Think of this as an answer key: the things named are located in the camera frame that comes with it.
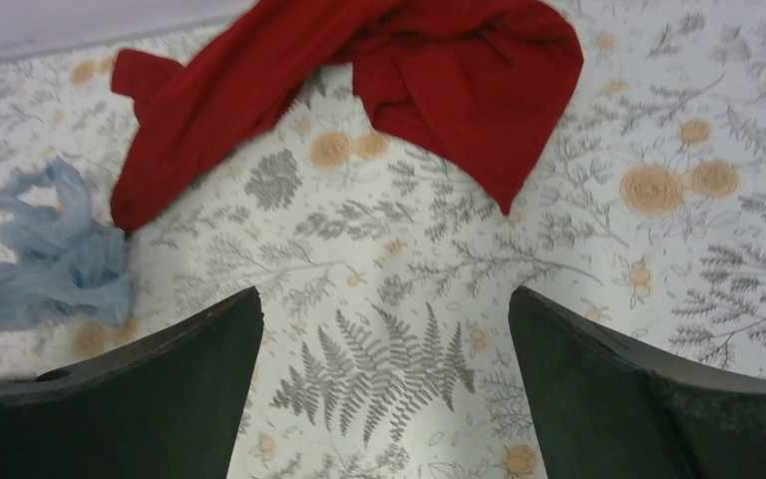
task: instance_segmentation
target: cloth fold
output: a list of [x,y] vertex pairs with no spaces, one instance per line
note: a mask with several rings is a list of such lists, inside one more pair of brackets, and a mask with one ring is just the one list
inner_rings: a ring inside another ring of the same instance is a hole
[[472,176],[507,214],[582,66],[538,0],[259,0],[185,67],[134,50],[112,88],[140,121],[114,187],[130,233],[238,144],[272,128],[322,64],[353,62],[372,126]]
[[[61,208],[19,199],[33,187],[53,188]],[[0,210],[14,215],[0,226],[0,241],[16,255],[0,262],[0,332],[86,316],[124,326],[132,305],[125,234],[93,220],[74,167],[57,159],[16,177],[0,189]]]

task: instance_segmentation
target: crumpled plastic bag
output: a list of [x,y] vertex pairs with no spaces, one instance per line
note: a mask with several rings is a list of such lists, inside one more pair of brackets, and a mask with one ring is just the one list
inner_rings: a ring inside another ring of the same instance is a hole
[[[53,188],[62,206],[19,199],[32,187]],[[131,313],[125,234],[96,222],[81,174],[62,159],[20,175],[0,189],[0,210],[14,218],[0,241],[16,262],[0,262],[0,332],[91,317],[121,329]]]

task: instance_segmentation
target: tablecloth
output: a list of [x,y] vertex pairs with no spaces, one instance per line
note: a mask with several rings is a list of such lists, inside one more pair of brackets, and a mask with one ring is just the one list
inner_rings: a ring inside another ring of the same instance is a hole
[[[254,284],[266,335],[228,477],[511,479],[546,477],[507,327],[519,284],[766,377],[766,1],[551,3],[586,63],[508,217],[444,159],[374,132],[350,66],[327,67],[134,237],[124,330],[0,334],[0,378]],[[109,219],[137,125],[109,91],[116,52],[185,60],[222,28],[0,65],[0,185],[59,156]]]

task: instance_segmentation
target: floral pattern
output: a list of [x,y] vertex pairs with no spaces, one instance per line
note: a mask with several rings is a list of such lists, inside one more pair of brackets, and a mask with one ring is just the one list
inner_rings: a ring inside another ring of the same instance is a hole
[[[766,2],[550,3],[586,63],[507,217],[454,165],[375,132],[350,66],[324,67],[134,236],[124,330],[1,334],[0,377],[256,285],[265,334],[228,477],[260,479],[546,477],[506,325],[519,284],[766,377]],[[109,91],[116,52],[185,61],[222,28],[1,64],[0,185],[59,156],[108,220],[137,127]]]

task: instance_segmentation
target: red scarf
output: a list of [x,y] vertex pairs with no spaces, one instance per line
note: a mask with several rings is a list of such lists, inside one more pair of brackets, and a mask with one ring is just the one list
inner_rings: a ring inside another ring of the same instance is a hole
[[371,125],[468,173],[506,215],[582,67],[537,0],[259,0],[185,67],[124,50],[113,91],[140,122],[111,198],[131,233],[270,130],[322,64],[353,63]]

